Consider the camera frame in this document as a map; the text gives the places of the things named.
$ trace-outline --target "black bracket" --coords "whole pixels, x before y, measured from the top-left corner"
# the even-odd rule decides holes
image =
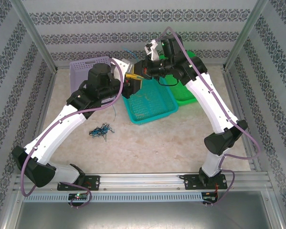
[[[100,187],[100,176],[87,176],[85,175],[84,181],[81,186],[86,187],[90,191],[98,191]],[[58,191],[83,191],[82,188],[73,187],[65,184],[58,183]]]
[[[198,174],[186,174],[179,176],[180,179],[184,180],[185,190],[204,190],[204,189],[227,189],[227,181],[224,174],[220,174],[214,179],[210,180],[205,186],[199,180]]]

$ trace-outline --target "teal basket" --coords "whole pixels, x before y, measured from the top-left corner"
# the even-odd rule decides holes
[[[195,54],[191,51],[187,51],[187,54],[190,58],[194,57]],[[165,77],[165,80],[167,84],[175,84],[176,79],[173,77],[173,75],[167,75]],[[179,106],[183,106],[186,104],[197,102],[197,99],[193,96],[193,94],[186,88],[186,86],[183,86],[181,82],[179,82],[176,86],[170,87],[170,90],[172,91],[174,98],[176,99]]]
[[[167,117],[178,110],[178,104],[170,89],[159,85],[156,80],[142,80],[142,88],[124,98],[130,120],[137,125]]]

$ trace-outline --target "wall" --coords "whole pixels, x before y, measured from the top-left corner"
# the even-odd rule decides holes
[[[15,164],[11,150],[33,139],[52,73],[8,0],[0,0],[0,215]]]
[[[24,0],[58,66],[110,55],[144,58],[167,26],[205,63],[224,63],[256,0]]]
[[[229,71],[286,222],[286,0],[266,4]]]

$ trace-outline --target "tangled wires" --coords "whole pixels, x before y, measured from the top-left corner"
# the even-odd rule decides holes
[[[89,131],[89,135],[92,136],[92,138],[103,136],[105,141],[107,141],[107,133],[108,133],[108,131],[111,131],[111,133],[114,133],[112,128],[109,126],[109,124],[103,123],[101,128],[97,127],[94,130]]]

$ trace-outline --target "floor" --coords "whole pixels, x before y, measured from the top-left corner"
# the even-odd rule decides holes
[[[212,81],[223,101],[232,110],[219,66],[207,66]],[[59,114],[70,96],[69,70],[58,70],[44,128]],[[212,127],[199,103],[179,107],[170,116],[143,125],[133,124],[120,98],[114,109],[95,112],[74,130],[53,154],[51,161],[76,164],[85,173],[163,173],[195,172],[204,163],[204,138]],[[114,133],[107,142],[88,132],[109,123]],[[241,140],[230,153],[246,156]],[[247,161],[227,158],[223,168],[250,170]]]

